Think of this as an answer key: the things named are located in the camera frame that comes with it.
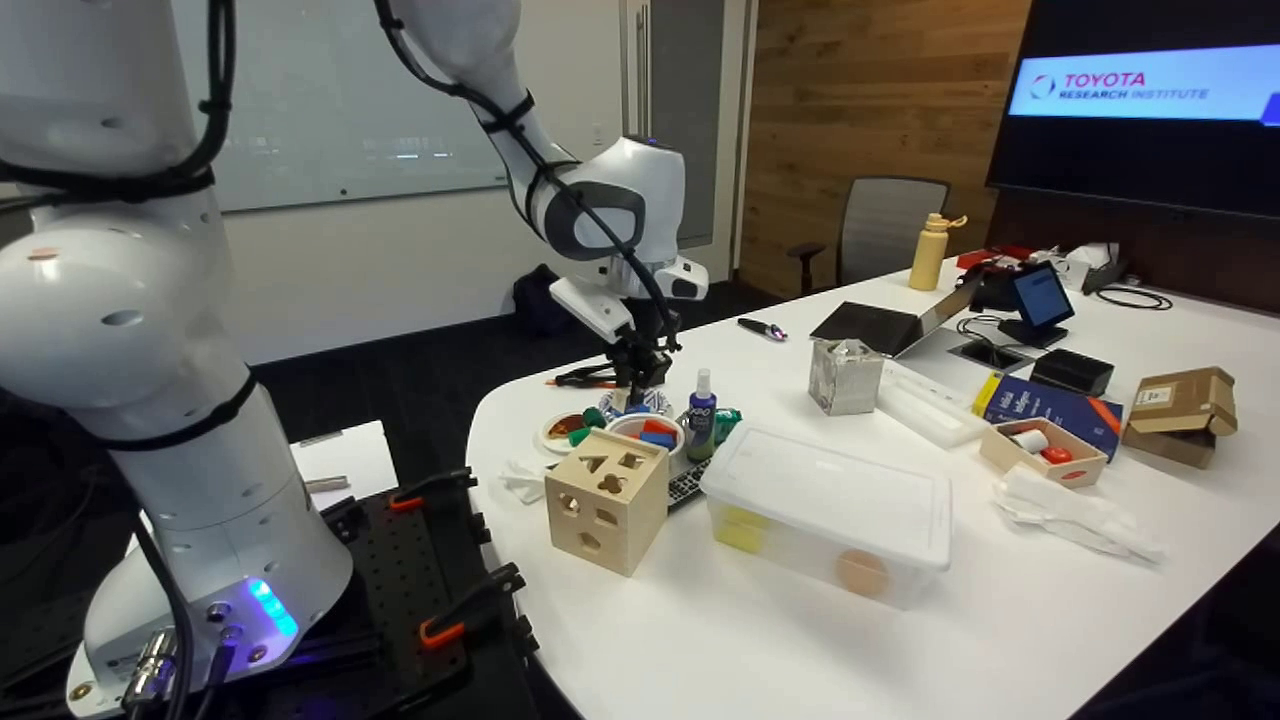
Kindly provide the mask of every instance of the plastic bin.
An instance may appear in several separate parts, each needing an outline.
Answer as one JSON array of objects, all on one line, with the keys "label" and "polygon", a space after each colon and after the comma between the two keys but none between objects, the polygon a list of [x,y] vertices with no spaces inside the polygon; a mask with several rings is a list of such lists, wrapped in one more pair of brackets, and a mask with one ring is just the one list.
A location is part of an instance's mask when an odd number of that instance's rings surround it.
[{"label": "plastic bin", "polygon": [[951,483],[811,441],[735,428],[705,473],[720,542],[908,606],[951,559]]}]

